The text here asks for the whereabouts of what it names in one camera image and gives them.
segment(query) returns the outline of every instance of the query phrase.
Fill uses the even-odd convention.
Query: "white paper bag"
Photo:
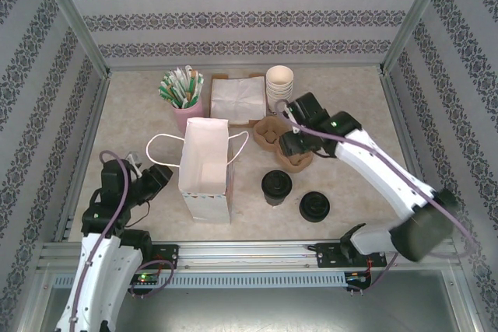
[[[242,134],[247,136],[246,140],[239,152],[231,157],[229,140]],[[150,157],[149,146],[158,136],[169,136],[184,141],[180,165],[159,163]],[[180,168],[178,188],[196,221],[230,223],[233,161],[248,139],[247,131],[230,137],[228,120],[189,118],[185,139],[158,134],[147,144],[146,153],[154,163]]]
[[[213,79],[211,118],[248,124],[266,116],[265,77]]]

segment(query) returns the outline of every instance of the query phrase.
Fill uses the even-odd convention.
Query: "beige floor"
[[[240,78],[256,71],[233,69],[202,73],[209,82],[210,75],[215,72]],[[294,73],[293,98],[311,91],[330,114],[349,111],[384,151],[404,165],[375,67],[296,68]],[[162,72],[116,72],[112,75],[72,225],[71,241],[81,240],[82,213],[88,207],[92,192],[100,186],[100,151],[110,149],[125,157],[128,151],[136,150],[144,167],[149,167],[151,162],[145,155],[147,141],[160,132],[180,134],[170,107],[157,94],[162,76]],[[206,105],[209,87],[205,87],[203,94]],[[240,139],[235,140],[235,149],[239,142]],[[177,162],[181,146],[180,142],[159,138],[151,156],[164,162]],[[388,222],[396,218],[388,203],[356,171],[336,159],[318,157],[302,173],[291,175],[293,190],[290,196],[282,205],[272,208],[263,198],[261,178],[269,170],[278,168],[273,154],[262,151],[250,139],[235,164],[231,225],[194,223],[177,188],[175,170],[174,178],[151,202],[149,217],[134,228],[149,230],[155,241],[334,239],[358,223]],[[299,213],[299,201],[310,190],[324,193],[331,202],[330,214],[319,223],[309,223]],[[145,211],[145,205],[135,208],[131,222]]]

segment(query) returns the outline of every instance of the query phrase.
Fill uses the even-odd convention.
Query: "white string handle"
[[[231,164],[238,157],[238,155],[242,152],[242,149],[244,149],[244,147],[246,146],[247,141],[249,140],[249,133],[247,131],[242,131],[242,132],[239,132],[237,135],[232,135],[232,136],[228,137],[228,139],[230,140],[231,138],[236,138],[237,136],[241,136],[242,134],[246,135],[246,140],[244,140],[244,143],[240,147],[239,152],[237,152],[237,154],[226,164],[227,166],[229,164]]]
[[[158,138],[159,136],[167,136],[168,138],[178,139],[178,140],[181,140],[181,141],[185,142],[185,139],[180,138],[179,136],[174,136],[174,135],[170,135],[170,134],[157,134],[157,135],[153,136],[153,138],[150,139],[149,142],[147,143],[147,146],[146,146],[146,155],[147,155],[147,157],[149,157],[149,159],[153,163],[156,163],[157,165],[163,165],[163,166],[169,166],[169,167],[180,167],[180,165],[174,165],[173,163],[160,163],[159,161],[156,161],[155,159],[153,159],[150,156],[150,154],[149,154],[149,145],[150,145],[150,143],[152,143],[154,141],[155,138]]]

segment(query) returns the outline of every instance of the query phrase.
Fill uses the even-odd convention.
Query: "pink cup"
[[[178,130],[180,130],[183,135],[185,135],[185,130],[187,129],[188,118],[204,117],[204,109],[202,108],[202,100],[200,97],[193,107],[187,109],[173,108],[173,112],[177,119]]]

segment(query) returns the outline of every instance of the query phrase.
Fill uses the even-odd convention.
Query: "striped wall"
[[[424,178],[457,195],[479,242],[462,262],[486,331],[498,330],[497,2],[431,0],[391,72]]]
[[[112,68],[380,63],[414,0],[74,0]]]
[[[100,77],[55,0],[0,0],[0,331],[51,241]]]

